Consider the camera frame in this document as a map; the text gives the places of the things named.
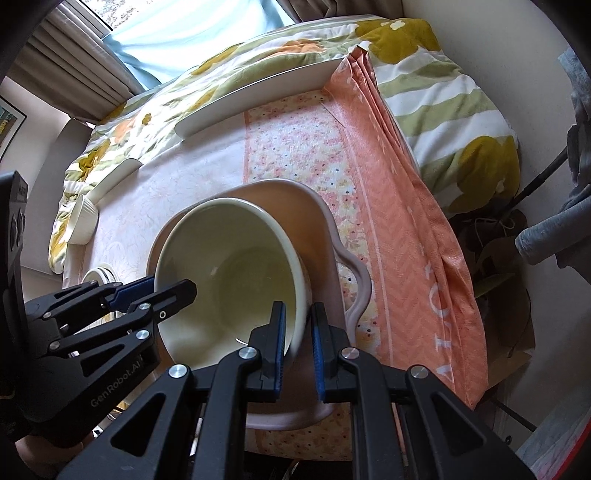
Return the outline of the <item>large yellow duck plate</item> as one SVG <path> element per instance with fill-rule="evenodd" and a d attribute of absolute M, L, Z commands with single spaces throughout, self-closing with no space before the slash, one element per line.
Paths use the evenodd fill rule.
<path fill-rule="evenodd" d="M 102 286 L 107 283 L 118 282 L 118 277 L 110 270 L 107 265 L 101 265 L 96 268 L 89 270 L 82 278 L 83 283 L 95 282 L 98 286 Z M 114 311 L 107 315 L 99 318 L 91 324 L 91 327 L 96 327 L 110 321 L 113 321 L 121 316 L 121 313 Z"/>

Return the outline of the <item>pink square bowl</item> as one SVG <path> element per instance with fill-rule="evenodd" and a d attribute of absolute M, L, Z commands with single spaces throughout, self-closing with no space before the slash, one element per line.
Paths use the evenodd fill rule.
<path fill-rule="evenodd" d="M 280 223 L 310 277 L 311 303 L 321 302 L 329 323 L 352 334 L 370 303 L 369 271 L 342 245 L 335 219 L 325 201 L 311 188 L 294 181 L 263 180 L 243 185 L 179 212 L 156 237 L 148 261 L 149 274 L 154 277 L 162 247 L 183 216 L 206 201 L 224 197 L 252 202 Z M 305 321 L 303 343 L 294 363 L 284 364 L 279 401 L 250 404 L 246 425 L 259 430 L 300 429 L 317 424 L 332 410 L 332 406 L 318 400 L 311 334 Z"/>

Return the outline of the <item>cream yellow bowl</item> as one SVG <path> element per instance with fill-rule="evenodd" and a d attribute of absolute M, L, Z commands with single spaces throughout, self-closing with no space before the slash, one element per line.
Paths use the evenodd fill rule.
<path fill-rule="evenodd" d="M 159 254 L 154 286 L 188 279 L 192 304 L 159 325 L 176 363 L 211 366 L 249 341 L 270 321 L 276 301 L 287 309 L 284 354 L 294 363 L 311 304 L 310 277 L 280 223 L 252 202 L 217 198 L 191 209 L 173 227 Z"/>

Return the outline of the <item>white round bowl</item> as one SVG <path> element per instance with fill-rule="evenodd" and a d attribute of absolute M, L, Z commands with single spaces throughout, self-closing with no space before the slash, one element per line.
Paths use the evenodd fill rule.
<path fill-rule="evenodd" d="M 94 234 L 98 217 L 98 209 L 88 196 L 79 196 L 66 225 L 64 234 L 66 243 L 86 245 Z"/>

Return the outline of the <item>orange floral cloth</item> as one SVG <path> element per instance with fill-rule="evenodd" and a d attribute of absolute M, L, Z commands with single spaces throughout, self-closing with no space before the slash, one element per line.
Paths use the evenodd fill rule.
<path fill-rule="evenodd" d="M 484 326 L 458 240 L 422 181 L 367 52 L 321 90 L 245 114 L 245 180 L 290 179 L 328 205 L 372 296 L 349 337 L 382 363 L 427 366 L 475 406 L 488 385 Z"/>

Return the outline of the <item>grey bed headboard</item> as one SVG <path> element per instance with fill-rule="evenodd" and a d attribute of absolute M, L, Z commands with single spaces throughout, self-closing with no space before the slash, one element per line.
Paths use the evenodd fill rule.
<path fill-rule="evenodd" d="M 67 167 L 84 151 L 91 129 L 76 120 L 65 124 L 49 148 L 29 194 L 21 265 L 52 275 L 48 264 L 52 225 L 63 193 Z"/>

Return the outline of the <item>framed houses picture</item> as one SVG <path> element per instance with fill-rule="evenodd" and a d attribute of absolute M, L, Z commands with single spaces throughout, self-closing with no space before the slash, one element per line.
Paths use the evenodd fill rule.
<path fill-rule="evenodd" d="M 0 114 L 0 159 L 2 159 L 27 119 L 27 115 L 3 97 L 0 97 Z"/>

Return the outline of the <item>grey hanging clothes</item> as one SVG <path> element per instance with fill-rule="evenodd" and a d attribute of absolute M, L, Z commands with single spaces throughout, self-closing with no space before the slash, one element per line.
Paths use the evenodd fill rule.
<path fill-rule="evenodd" d="M 526 228 L 515 240 L 530 265 L 554 258 L 560 269 L 571 268 L 590 280 L 590 74 L 572 48 L 558 61 L 571 84 L 574 123 L 566 137 L 568 172 L 563 199 L 556 211 Z"/>

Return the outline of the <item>floral green yellow duvet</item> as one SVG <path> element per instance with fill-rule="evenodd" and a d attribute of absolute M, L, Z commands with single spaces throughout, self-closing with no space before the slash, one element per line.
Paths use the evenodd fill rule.
<path fill-rule="evenodd" d="M 328 81 L 324 67 L 355 48 L 367 51 L 377 87 L 424 183 L 448 215 L 508 200 L 520 185 L 518 140 L 501 111 L 443 51 L 423 19 L 341 17 L 284 27 L 226 48 L 179 77 L 109 108 L 65 170 L 48 246 L 61 273 L 65 227 L 76 198 L 124 160 L 149 162 L 179 142 L 174 129 L 207 105 L 259 85 L 280 97 Z"/>

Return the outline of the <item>light blue window cloth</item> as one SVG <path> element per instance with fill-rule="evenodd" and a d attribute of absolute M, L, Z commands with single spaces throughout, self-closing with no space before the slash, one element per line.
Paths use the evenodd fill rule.
<path fill-rule="evenodd" d="M 232 45 L 293 23 L 276 1 L 164 1 L 103 42 L 151 89 Z"/>

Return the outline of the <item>right brown curtain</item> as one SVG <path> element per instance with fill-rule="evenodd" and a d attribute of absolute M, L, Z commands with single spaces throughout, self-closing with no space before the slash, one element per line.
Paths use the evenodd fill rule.
<path fill-rule="evenodd" d="M 352 15 L 376 15 L 388 19 L 404 14 L 400 0 L 277 0 L 295 22 Z"/>

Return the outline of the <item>white table edge rail left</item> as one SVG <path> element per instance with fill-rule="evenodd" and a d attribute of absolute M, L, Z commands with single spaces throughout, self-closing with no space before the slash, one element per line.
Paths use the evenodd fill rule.
<path fill-rule="evenodd" d="M 110 173 L 108 173 L 94 188 L 87 194 L 88 199 L 95 205 L 117 184 L 126 177 L 137 171 L 142 163 L 133 158 L 123 160 Z"/>

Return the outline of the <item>white table edge rail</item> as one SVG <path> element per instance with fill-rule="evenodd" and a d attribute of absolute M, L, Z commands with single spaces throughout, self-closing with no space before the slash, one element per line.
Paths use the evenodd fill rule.
<path fill-rule="evenodd" d="M 88 199 L 95 205 L 117 184 L 126 177 L 137 171 L 142 163 L 133 158 L 123 160 L 110 173 L 108 173 L 94 188 L 87 194 Z"/>
<path fill-rule="evenodd" d="M 186 139 L 199 131 L 267 103 L 308 91 L 320 90 L 329 81 L 342 59 L 304 65 L 271 75 L 221 96 L 174 126 L 175 134 Z"/>

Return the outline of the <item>white table edge rail right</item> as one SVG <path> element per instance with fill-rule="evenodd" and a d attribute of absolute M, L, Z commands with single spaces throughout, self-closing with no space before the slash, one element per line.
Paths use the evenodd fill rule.
<path fill-rule="evenodd" d="M 174 126 L 175 134 L 186 139 L 199 131 L 267 103 L 308 91 L 320 90 L 329 81 L 342 59 L 304 65 L 271 75 L 221 96 Z"/>

